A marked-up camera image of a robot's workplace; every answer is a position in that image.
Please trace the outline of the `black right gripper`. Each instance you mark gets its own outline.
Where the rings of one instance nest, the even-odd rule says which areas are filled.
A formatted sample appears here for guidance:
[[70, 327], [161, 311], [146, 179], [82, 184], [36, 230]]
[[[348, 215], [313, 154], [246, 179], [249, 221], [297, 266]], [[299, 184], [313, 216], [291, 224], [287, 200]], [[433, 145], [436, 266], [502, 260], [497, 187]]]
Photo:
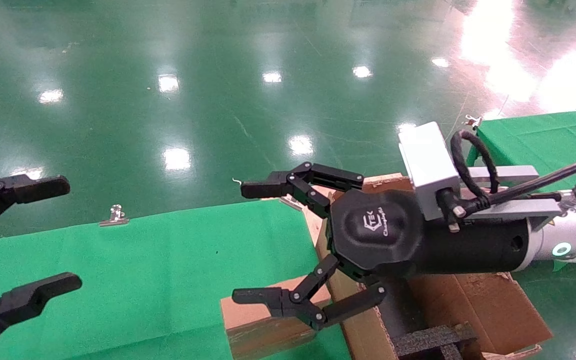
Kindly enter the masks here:
[[[451, 232], [443, 221], [427, 221], [409, 191], [361, 191], [364, 176], [315, 162], [272, 171], [263, 181], [242, 182], [246, 199], [292, 196], [326, 219], [327, 255], [289, 290], [238, 288], [238, 305], [265, 305], [274, 318], [295, 317], [314, 331], [340, 324], [378, 306], [386, 297], [381, 282], [320, 308], [312, 298], [339, 268], [355, 281], [370, 277], [511, 272], [527, 257], [530, 229], [525, 219], [476, 219]], [[313, 186], [346, 192], [330, 200]]]

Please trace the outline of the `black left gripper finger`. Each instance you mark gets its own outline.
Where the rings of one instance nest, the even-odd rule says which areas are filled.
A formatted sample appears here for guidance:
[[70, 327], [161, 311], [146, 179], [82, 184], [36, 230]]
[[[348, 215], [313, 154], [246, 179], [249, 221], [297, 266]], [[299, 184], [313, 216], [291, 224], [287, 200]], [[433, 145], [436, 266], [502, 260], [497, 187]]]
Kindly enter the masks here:
[[0, 177], [0, 215], [16, 204], [29, 204], [65, 196], [71, 191], [66, 177], [32, 179], [26, 174]]
[[13, 325], [40, 316], [48, 301], [76, 291], [82, 285], [78, 275], [64, 272], [3, 292], [0, 296], [0, 335]]

